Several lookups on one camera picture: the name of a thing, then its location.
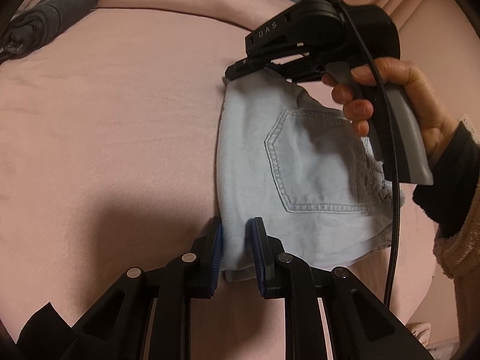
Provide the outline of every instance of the pink blanket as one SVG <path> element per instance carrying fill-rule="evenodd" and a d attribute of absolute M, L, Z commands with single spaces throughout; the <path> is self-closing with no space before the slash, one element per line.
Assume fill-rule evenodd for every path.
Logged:
<path fill-rule="evenodd" d="M 222 75 L 244 56 L 240 27 L 290 4 L 100 0 L 122 9 L 0 66 L 0 318 L 14 338 L 45 303 L 72 324 L 128 268 L 189 249 L 218 209 Z M 321 83 L 306 87 L 332 105 Z M 393 307 L 406 322 L 434 272 L 434 227 L 404 191 Z M 352 268 L 378 296 L 387 255 Z M 284 353 L 283 303 L 261 299 L 255 281 L 221 281 L 193 302 L 192 323 L 194 359 Z"/>

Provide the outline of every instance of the rolled dark gray garment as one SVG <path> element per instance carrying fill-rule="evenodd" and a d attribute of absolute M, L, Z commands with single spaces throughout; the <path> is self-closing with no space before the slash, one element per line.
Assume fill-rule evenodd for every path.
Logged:
<path fill-rule="evenodd" d="M 0 63 L 48 44 L 97 3 L 98 0 L 40 0 L 10 21 L 0 37 Z"/>

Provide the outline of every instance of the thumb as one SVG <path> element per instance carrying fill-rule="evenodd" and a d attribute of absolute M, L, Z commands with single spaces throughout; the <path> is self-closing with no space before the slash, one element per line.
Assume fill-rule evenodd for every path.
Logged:
<path fill-rule="evenodd" d="M 377 58 L 374 62 L 384 83 L 390 82 L 405 88 L 420 125 L 435 124 L 442 119 L 445 110 L 436 99 L 428 79 L 416 64 L 392 57 Z M 360 85 L 376 85 L 367 64 L 352 69 L 351 74 Z"/>

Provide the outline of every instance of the person's arm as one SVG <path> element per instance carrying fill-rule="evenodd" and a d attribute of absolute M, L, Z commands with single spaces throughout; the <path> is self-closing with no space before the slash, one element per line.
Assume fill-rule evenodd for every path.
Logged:
<path fill-rule="evenodd" d="M 415 64 L 394 58 L 375 63 L 384 81 L 404 86 L 417 117 L 434 184 L 417 186 L 414 201 L 439 224 L 434 253 L 454 279 L 460 341 L 465 342 L 480 328 L 480 149 L 465 127 L 448 115 Z M 352 77 L 359 84 L 375 85 L 368 66 L 352 69 Z M 322 81 L 334 86 L 332 98 L 343 104 L 354 132 L 366 136 L 371 103 L 354 100 L 352 90 L 329 75 Z"/>

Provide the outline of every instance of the round metal screw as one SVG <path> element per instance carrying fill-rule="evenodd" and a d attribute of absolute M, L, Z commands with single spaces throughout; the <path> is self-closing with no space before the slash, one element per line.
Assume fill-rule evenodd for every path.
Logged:
<path fill-rule="evenodd" d="M 197 256 L 195 253 L 185 253 L 182 257 L 181 257 L 182 261 L 184 263 L 192 263 L 194 262 L 196 259 L 197 259 Z"/>
<path fill-rule="evenodd" d="M 349 270 L 341 266 L 335 268 L 334 272 L 339 278 L 342 279 L 345 279 L 349 275 Z"/>
<path fill-rule="evenodd" d="M 140 276 L 141 274 L 142 274 L 142 270 L 140 268 L 130 268 L 127 271 L 127 276 L 131 279 L 135 279 L 138 276 Z"/>
<path fill-rule="evenodd" d="M 283 263 L 291 263 L 293 261 L 293 256 L 290 253 L 280 253 L 278 259 Z"/>

